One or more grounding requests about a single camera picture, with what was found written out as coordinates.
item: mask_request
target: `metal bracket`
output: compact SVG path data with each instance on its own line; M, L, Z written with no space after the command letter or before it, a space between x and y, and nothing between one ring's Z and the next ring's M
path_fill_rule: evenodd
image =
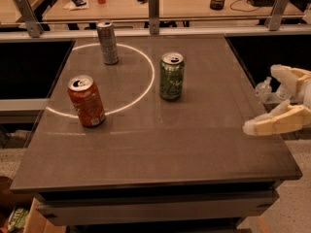
M15 0L17 7L25 21L27 31L30 37L38 38L44 31L41 24L38 22L28 0Z
M149 31L156 35L159 32L159 0L148 0L149 2Z
M265 21L265 26L270 31L279 30L283 13L290 0L275 0L270 17Z

